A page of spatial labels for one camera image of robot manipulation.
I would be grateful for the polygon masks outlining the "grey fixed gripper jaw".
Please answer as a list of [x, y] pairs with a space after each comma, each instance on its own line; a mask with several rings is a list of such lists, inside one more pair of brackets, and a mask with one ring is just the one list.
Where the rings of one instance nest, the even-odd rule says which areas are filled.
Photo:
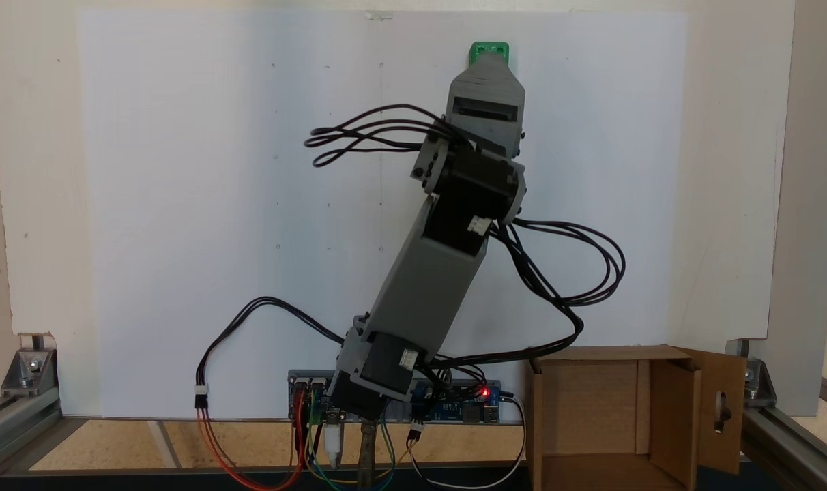
[[464, 98], [523, 98], [525, 88], [502, 54], [483, 52], [451, 81], [449, 93]]

